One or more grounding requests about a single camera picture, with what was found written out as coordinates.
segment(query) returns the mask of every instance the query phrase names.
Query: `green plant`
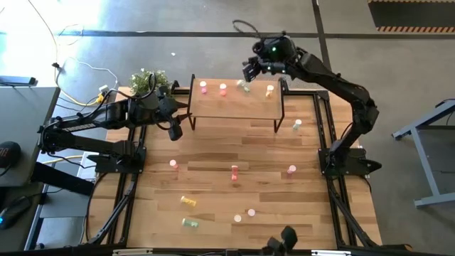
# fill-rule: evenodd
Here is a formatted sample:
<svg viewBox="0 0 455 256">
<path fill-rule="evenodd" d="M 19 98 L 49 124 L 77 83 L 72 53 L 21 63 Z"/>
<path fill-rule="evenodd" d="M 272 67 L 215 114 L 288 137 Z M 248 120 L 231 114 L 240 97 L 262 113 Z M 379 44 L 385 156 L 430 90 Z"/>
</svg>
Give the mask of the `green plant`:
<svg viewBox="0 0 455 256">
<path fill-rule="evenodd" d="M 141 68 L 140 73 L 135 73 L 129 79 L 129 87 L 133 94 L 143 95 L 144 93 L 149 91 L 149 76 L 150 74 L 155 73 L 156 76 L 156 88 L 160 86 L 167 86 L 169 87 L 169 91 L 171 89 L 172 83 L 168 81 L 168 78 L 164 72 L 164 70 L 157 70 L 157 71 L 148 71 Z"/>
</svg>

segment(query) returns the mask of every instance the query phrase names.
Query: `small object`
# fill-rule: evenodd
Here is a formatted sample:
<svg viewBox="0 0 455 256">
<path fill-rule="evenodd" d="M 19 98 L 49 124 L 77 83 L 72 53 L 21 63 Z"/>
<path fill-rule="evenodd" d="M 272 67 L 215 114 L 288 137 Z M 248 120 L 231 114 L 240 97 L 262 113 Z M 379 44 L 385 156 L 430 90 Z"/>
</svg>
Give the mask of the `small object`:
<svg viewBox="0 0 455 256">
<path fill-rule="evenodd" d="M 200 86 L 200 91 L 203 94 L 207 93 L 207 83 L 205 81 L 200 82 L 199 86 Z"/>
<path fill-rule="evenodd" d="M 174 169 L 178 169 L 178 164 L 177 164 L 176 160 L 173 160 L 173 159 L 170 160 L 169 165 L 172 166 L 172 168 L 174 168 Z"/>
<path fill-rule="evenodd" d="M 182 196 L 182 197 L 180 198 L 180 202 L 181 202 L 181 203 L 186 203 L 187 205 L 190 205 L 190 206 L 193 206 L 193 207 L 196 206 L 196 201 L 191 200 L 191 199 L 189 199 L 189 198 L 186 198 L 185 196 Z"/>
<path fill-rule="evenodd" d="M 237 81 L 237 86 L 244 87 L 245 86 L 245 81 L 244 80 L 238 80 Z"/>
<path fill-rule="evenodd" d="M 297 119 L 296 120 L 296 123 L 294 124 L 294 126 L 292 127 L 292 129 L 298 129 L 301 125 L 301 120 L 300 119 Z"/>
<path fill-rule="evenodd" d="M 234 216 L 234 220 L 235 220 L 235 222 L 240 222 L 240 221 L 242 221 L 242 216 L 237 214 L 236 216 Z"/>
<path fill-rule="evenodd" d="M 14 225 L 23 213 L 31 207 L 30 198 L 21 196 L 14 199 L 0 213 L 0 230 L 10 228 Z"/>
<path fill-rule="evenodd" d="M 237 175 L 239 174 L 239 166 L 231 166 L 230 168 L 232 170 L 232 175 L 231 175 L 230 179 L 232 181 L 236 181 Z"/>
<path fill-rule="evenodd" d="M 249 209 L 248 210 L 248 216 L 252 217 L 256 214 L 256 211 L 254 209 Z"/>
<path fill-rule="evenodd" d="M 221 84 L 220 85 L 220 95 L 221 96 L 226 96 L 226 84 Z"/>
<path fill-rule="evenodd" d="M 250 92 L 250 83 L 246 82 L 245 85 L 243 85 L 243 90 L 245 92 Z"/>
<path fill-rule="evenodd" d="M 265 93 L 265 97 L 270 97 L 270 95 L 272 95 L 272 92 L 273 92 L 273 85 L 268 85 L 267 92 Z"/>
<path fill-rule="evenodd" d="M 192 227 L 192 228 L 197 228 L 199 226 L 199 223 L 192 221 L 192 220 L 187 220 L 184 218 L 182 220 L 182 225 Z"/>
<path fill-rule="evenodd" d="M 297 170 L 297 167 L 295 165 L 292 165 L 289 167 L 289 169 L 287 169 L 287 173 L 288 174 L 292 174 L 294 173 L 295 171 Z"/>
</svg>

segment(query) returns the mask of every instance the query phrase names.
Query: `concrete floor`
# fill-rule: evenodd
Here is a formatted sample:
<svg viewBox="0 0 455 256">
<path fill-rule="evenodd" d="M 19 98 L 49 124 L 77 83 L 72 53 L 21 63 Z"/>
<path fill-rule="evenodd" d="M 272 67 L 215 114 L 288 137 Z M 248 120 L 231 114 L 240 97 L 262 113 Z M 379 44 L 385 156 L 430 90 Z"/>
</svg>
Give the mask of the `concrete floor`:
<svg viewBox="0 0 455 256">
<path fill-rule="evenodd" d="M 327 33 L 377 33 L 366 1 L 318 2 Z M 317 32 L 311 0 L 67 0 L 37 1 L 36 7 L 56 31 L 79 23 L 86 29 L 111 31 L 226 32 L 233 31 L 231 20 L 243 18 L 261 31 Z M 0 36 L 0 73 L 32 75 L 40 80 L 41 86 L 53 85 L 50 64 L 55 61 L 55 49 L 45 26 L 28 3 L 11 1 L 0 14 L 0 30 L 9 32 L 7 36 Z M 241 62 L 252 55 L 250 49 L 255 41 L 249 38 L 84 37 L 67 46 L 73 39 L 58 39 L 61 63 L 73 56 L 95 67 L 109 68 L 119 78 L 120 85 L 128 85 L 131 74 L 140 68 L 162 69 L 171 80 L 178 80 L 183 86 L 188 86 L 192 73 L 199 77 L 240 79 Z M 294 41 L 321 57 L 317 38 Z M 364 85 L 381 111 L 374 130 L 361 137 L 360 142 L 367 149 L 368 158 L 383 165 L 370 180 L 383 243 L 407 243 L 420 252 L 455 254 L 455 203 L 419 210 L 414 207 L 413 199 L 430 195 L 423 168 L 412 139 L 396 142 L 390 136 L 441 100 L 455 97 L 452 80 L 455 55 L 450 54 L 455 51 L 455 41 L 330 39 L 327 45 L 333 70 L 347 80 Z M 65 64 L 65 73 L 59 82 L 80 101 L 95 96 L 98 87 L 104 84 L 114 86 L 114 79 L 108 73 L 76 65 L 71 60 Z M 299 81 L 292 85 L 314 86 Z M 71 106 L 66 102 L 59 104 Z M 73 113 L 57 107 L 54 115 Z M 105 131 L 89 131 L 83 135 L 104 139 Z M 69 150 L 62 152 L 62 155 L 73 154 L 75 152 Z M 69 235 L 50 231 L 62 226 L 66 227 L 62 232 Z M 47 220 L 39 242 L 48 247 L 75 245 L 79 234 L 80 219 Z"/>
</svg>

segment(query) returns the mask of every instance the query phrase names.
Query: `small cylinder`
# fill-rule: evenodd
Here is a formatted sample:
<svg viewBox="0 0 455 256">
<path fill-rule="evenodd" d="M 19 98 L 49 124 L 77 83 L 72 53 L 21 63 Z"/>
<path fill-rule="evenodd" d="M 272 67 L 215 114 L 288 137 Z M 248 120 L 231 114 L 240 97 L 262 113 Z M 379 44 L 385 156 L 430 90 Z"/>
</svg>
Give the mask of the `small cylinder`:
<svg viewBox="0 0 455 256">
<path fill-rule="evenodd" d="M 244 80 L 238 80 L 237 81 L 237 86 L 244 87 L 245 86 L 245 81 Z"/>
<path fill-rule="evenodd" d="M 207 93 L 207 83 L 205 81 L 200 82 L 199 86 L 200 86 L 200 91 L 203 94 Z"/>
<path fill-rule="evenodd" d="M 246 82 L 244 85 L 243 85 L 243 90 L 245 92 L 250 92 L 250 83 L 249 82 Z"/>
<path fill-rule="evenodd" d="M 296 167 L 295 165 L 292 165 L 292 166 L 290 166 L 290 167 L 287 169 L 287 173 L 288 173 L 288 174 L 292 174 L 292 173 L 294 173 L 296 170 L 297 170 L 297 167 Z"/>
<path fill-rule="evenodd" d="M 242 221 L 242 216 L 237 214 L 236 216 L 234 216 L 234 220 L 235 220 L 235 222 L 240 222 L 240 221 Z"/>
<path fill-rule="evenodd" d="M 255 211 L 254 209 L 249 209 L 249 210 L 248 210 L 248 216 L 249 216 L 249 217 L 252 217 L 252 216 L 254 216 L 255 214 L 256 214 L 256 211 Z"/>
<path fill-rule="evenodd" d="M 221 84 L 220 85 L 220 95 L 221 96 L 226 96 L 226 84 Z"/>
<path fill-rule="evenodd" d="M 265 97 L 270 97 L 270 95 L 272 95 L 273 89 L 274 89 L 273 85 L 268 85 L 267 92 L 265 93 Z"/>
<path fill-rule="evenodd" d="M 300 119 L 297 119 L 296 120 L 296 123 L 294 124 L 294 126 L 292 127 L 292 129 L 298 129 L 301 125 L 301 120 Z"/>
<path fill-rule="evenodd" d="M 192 221 L 192 220 L 187 220 L 184 218 L 182 220 L 182 225 L 192 227 L 192 228 L 197 228 L 199 226 L 199 223 Z"/>
<path fill-rule="evenodd" d="M 190 206 L 193 206 L 193 207 L 196 206 L 196 201 L 195 200 L 191 200 L 189 198 L 186 198 L 185 196 L 182 196 L 180 198 L 180 202 L 181 203 L 186 203 L 187 205 L 190 205 Z"/>
<path fill-rule="evenodd" d="M 176 160 L 173 160 L 173 159 L 170 160 L 169 165 L 172 166 L 172 168 L 174 168 L 174 169 L 178 169 L 178 164 L 177 164 Z"/>
</svg>

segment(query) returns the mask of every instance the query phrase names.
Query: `wooden table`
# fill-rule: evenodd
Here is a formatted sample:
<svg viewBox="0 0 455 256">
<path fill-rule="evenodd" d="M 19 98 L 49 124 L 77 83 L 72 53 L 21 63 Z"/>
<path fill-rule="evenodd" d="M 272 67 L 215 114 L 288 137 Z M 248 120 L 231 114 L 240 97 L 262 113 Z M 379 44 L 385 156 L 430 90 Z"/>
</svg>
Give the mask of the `wooden table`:
<svg viewBox="0 0 455 256">
<path fill-rule="evenodd" d="M 200 82 L 206 83 L 207 92 L 201 91 Z M 226 95 L 220 95 L 220 85 L 226 85 Z M 274 90 L 269 97 L 265 96 L 267 86 L 272 85 Z M 192 113 L 191 125 L 196 127 L 196 117 L 233 118 L 233 119 L 268 119 L 274 121 L 275 131 L 280 123 L 277 120 L 284 118 L 282 104 L 282 87 L 279 81 L 254 80 L 250 83 L 250 91 L 245 92 L 232 79 L 205 79 L 191 80 L 190 107 Z"/>
<path fill-rule="evenodd" d="M 129 92 L 124 87 L 120 90 Z M 339 136 L 352 114 L 347 102 L 330 97 Z M 188 96 L 176 99 L 185 102 Z M 276 134 L 267 120 L 203 118 L 195 131 L 183 122 L 183 136 L 172 142 L 167 132 L 149 126 L 146 167 L 136 190 L 128 247 L 259 249 L 290 225 L 299 236 L 296 249 L 335 248 L 326 180 L 319 170 L 313 100 L 285 96 L 284 109 L 286 117 Z M 297 131 L 292 129 L 295 119 L 302 120 Z M 112 130 L 107 140 L 126 139 L 127 134 L 126 129 Z M 179 171 L 169 166 L 171 159 L 177 160 Z M 297 171 L 288 176 L 291 164 Z M 232 165 L 240 168 L 236 182 L 230 179 Z M 107 174 L 95 191 L 91 235 L 112 211 L 118 178 L 119 174 Z M 381 243 L 366 182 L 347 176 L 346 185 L 353 215 L 370 238 Z M 196 207 L 180 203 L 181 196 L 196 200 Z M 256 210 L 255 217 L 247 215 L 250 208 Z M 236 214 L 242 222 L 234 221 Z M 183 218 L 198 221 L 199 228 L 183 227 Z M 340 222 L 347 241 L 344 218 Z M 122 226 L 121 215 L 117 237 Z"/>
</svg>

